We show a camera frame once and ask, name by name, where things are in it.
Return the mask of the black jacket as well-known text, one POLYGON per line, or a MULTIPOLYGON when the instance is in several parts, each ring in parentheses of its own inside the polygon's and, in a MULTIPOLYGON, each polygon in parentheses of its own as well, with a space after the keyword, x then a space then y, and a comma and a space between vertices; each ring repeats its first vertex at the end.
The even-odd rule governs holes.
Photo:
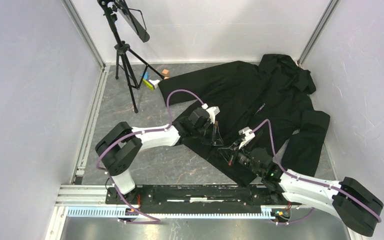
POLYGON ((282 146, 281 165, 297 173, 316 174, 330 116, 314 109, 316 85, 309 70, 284 54, 265 54, 259 64, 224 63, 173 76, 158 85, 171 105, 192 101, 189 116, 202 103, 219 107, 219 132, 226 146, 249 127, 255 137, 246 151, 262 148, 273 157, 282 146))

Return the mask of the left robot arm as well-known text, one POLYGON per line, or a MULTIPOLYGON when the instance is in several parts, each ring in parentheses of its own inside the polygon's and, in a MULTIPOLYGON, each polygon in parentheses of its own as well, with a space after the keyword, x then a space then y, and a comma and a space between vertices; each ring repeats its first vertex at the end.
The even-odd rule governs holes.
POLYGON ((125 121, 117 124, 98 142, 95 151, 118 188, 119 199, 131 204, 137 198, 136 184, 129 167, 140 151, 177 146, 186 140, 198 140, 207 146, 223 145, 216 121, 219 113, 217 106, 202 106, 173 124, 158 127, 132 127, 125 121))

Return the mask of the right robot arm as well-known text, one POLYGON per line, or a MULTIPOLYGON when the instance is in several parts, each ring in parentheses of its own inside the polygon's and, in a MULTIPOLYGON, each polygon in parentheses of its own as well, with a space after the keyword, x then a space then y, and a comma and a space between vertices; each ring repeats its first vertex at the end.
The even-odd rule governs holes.
POLYGON ((273 203, 307 205, 342 220, 360 235, 373 236, 384 204, 356 179, 325 180, 282 169, 264 148, 247 151, 233 144, 217 153, 229 167, 244 167, 261 177, 273 203))

